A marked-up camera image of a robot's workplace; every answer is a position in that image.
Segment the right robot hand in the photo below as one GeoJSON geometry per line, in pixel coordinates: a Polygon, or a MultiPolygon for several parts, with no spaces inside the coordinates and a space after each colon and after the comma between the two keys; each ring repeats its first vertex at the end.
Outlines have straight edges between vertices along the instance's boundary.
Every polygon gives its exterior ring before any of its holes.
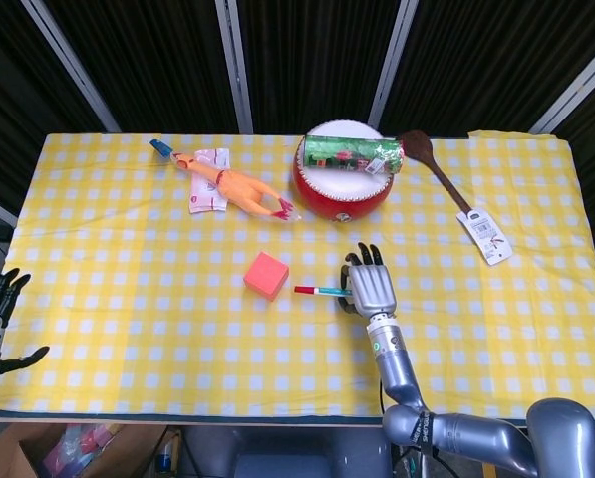
{"type": "Polygon", "coordinates": [[[340,270],[340,287],[351,292],[351,299],[339,297],[338,304],[347,314],[365,319],[385,315],[392,317],[397,299],[388,268],[379,248],[374,244],[358,243],[360,254],[350,252],[340,270]]]}

